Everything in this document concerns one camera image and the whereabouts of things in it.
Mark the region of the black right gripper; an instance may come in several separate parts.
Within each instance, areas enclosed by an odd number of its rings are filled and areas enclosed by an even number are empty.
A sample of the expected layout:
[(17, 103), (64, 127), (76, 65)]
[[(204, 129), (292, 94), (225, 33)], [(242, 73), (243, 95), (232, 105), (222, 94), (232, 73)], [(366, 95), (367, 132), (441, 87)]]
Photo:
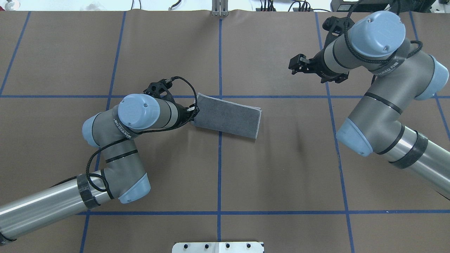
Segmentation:
[(321, 78), (329, 78), (329, 68), (325, 64), (324, 53), (317, 53), (312, 59), (307, 59), (302, 53), (289, 61), (291, 74), (314, 73)]

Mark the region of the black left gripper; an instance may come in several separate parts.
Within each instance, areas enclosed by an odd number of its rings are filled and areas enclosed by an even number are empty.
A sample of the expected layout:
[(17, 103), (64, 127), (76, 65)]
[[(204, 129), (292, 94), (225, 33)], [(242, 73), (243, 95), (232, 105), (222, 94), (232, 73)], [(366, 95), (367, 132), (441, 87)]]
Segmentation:
[(196, 117), (196, 104), (192, 104), (189, 107), (184, 107), (181, 104), (176, 104), (178, 110), (178, 120), (176, 122), (176, 127), (181, 127), (187, 122), (193, 121)]

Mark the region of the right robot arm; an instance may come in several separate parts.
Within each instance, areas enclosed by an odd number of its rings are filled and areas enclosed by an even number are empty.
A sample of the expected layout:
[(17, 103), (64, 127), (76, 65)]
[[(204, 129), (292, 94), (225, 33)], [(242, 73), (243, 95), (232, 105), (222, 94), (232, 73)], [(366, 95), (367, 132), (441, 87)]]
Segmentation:
[(449, 198), (449, 151), (398, 119), (413, 100), (432, 98), (447, 83), (448, 69), (409, 40), (400, 17), (389, 11), (371, 13), (354, 23), (330, 17), (325, 46), (313, 58), (294, 56), (293, 74), (314, 73), (321, 82), (340, 83), (351, 70), (364, 67), (374, 77), (336, 139), (360, 156), (376, 153), (394, 167), (411, 171)]

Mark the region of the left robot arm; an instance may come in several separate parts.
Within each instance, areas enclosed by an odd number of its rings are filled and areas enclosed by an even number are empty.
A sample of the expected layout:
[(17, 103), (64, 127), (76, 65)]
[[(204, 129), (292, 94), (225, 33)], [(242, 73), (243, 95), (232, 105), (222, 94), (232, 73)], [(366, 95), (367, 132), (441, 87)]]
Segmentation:
[(127, 204), (144, 197), (151, 185), (134, 140), (142, 134), (180, 128), (197, 113), (197, 101), (184, 107), (168, 93), (163, 97), (132, 93), (113, 108), (90, 117), (82, 134), (95, 152), (84, 171), (2, 205), (1, 246), (110, 200)]

